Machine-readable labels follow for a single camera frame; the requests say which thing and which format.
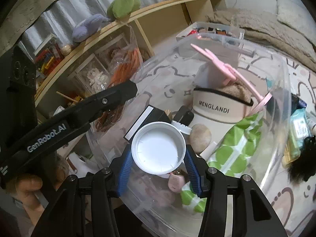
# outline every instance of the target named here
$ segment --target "metal screw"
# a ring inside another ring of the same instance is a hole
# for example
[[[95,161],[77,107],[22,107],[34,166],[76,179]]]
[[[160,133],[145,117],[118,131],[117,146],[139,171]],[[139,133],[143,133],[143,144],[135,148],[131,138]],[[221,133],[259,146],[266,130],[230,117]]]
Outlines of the metal screw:
[[[251,180],[250,175],[243,175],[242,179],[244,179],[245,181],[249,182]]]
[[[108,167],[105,167],[105,168],[101,169],[101,172],[102,172],[103,174],[108,174],[108,173],[111,172],[111,169],[108,168]]]
[[[67,177],[67,179],[68,179],[69,182],[72,182],[73,180],[76,179],[76,176],[75,176],[75,175],[69,175],[69,176]]]
[[[216,173],[217,173],[217,169],[214,168],[214,167],[210,167],[210,168],[208,169],[208,172],[211,173],[211,174],[216,174]]]

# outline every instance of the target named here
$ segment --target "transparent plastic bin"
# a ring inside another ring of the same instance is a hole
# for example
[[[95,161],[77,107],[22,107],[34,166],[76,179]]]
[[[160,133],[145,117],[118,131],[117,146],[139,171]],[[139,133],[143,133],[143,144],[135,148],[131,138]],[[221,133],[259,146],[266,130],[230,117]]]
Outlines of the transparent plastic bin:
[[[128,102],[121,120],[104,135],[93,130],[87,134],[99,166],[109,166],[113,158],[121,155],[127,144],[123,136],[148,104],[162,110],[169,109],[173,113],[182,105],[192,106],[193,77],[207,60],[193,48],[190,49],[190,43],[202,48],[216,44],[221,45],[223,50],[238,51],[240,56],[236,56],[235,62],[243,75],[252,82],[253,77],[258,80],[260,84],[256,88],[263,96],[268,89],[271,91],[273,111],[271,114],[264,111],[262,138],[245,171],[266,193],[280,165],[288,136],[291,108],[289,74],[277,54],[254,43],[223,35],[190,35],[144,63],[143,69],[133,78],[138,94]],[[184,47],[191,54],[190,57],[179,55],[179,49],[183,51]],[[258,68],[256,65],[260,60],[262,62]],[[127,191],[121,199],[149,229],[161,237],[198,236],[203,214],[184,210],[180,194],[171,192],[167,183],[168,179],[147,174],[134,164]],[[226,236],[231,235],[231,225],[232,201],[229,199]]]

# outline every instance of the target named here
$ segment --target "green and white bag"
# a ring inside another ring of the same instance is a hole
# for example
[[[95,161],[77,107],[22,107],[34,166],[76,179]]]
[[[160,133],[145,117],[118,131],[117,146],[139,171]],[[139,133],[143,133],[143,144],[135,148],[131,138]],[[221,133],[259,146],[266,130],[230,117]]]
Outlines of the green and white bag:
[[[208,166],[217,168],[225,175],[241,177],[258,147],[261,138],[262,116],[263,113],[260,112],[246,117],[234,125],[208,159]],[[198,198],[192,192],[190,182],[182,187],[181,199],[184,209],[191,212],[204,212],[206,198]]]

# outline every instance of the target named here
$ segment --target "silver curtain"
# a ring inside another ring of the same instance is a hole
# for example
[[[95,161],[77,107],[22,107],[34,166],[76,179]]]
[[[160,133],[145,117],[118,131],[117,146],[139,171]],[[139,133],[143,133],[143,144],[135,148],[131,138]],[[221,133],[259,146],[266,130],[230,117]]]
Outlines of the silver curtain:
[[[62,44],[73,43],[72,31],[75,26],[93,14],[106,15],[113,0],[58,0],[43,12],[28,28],[19,41],[19,46],[33,58],[33,52],[41,42],[53,33]],[[141,0],[141,7],[164,0]]]

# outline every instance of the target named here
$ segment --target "wooden ball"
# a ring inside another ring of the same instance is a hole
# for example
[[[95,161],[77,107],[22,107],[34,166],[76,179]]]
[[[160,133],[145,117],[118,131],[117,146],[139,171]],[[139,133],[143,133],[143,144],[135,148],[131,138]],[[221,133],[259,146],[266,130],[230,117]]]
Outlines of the wooden ball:
[[[205,125],[196,124],[192,127],[189,139],[194,152],[200,154],[210,145],[212,133]]]
[[[67,56],[69,53],[71,53],[72,47],[70,44],[66,44],[60,49],[60,51],[62,55]]]

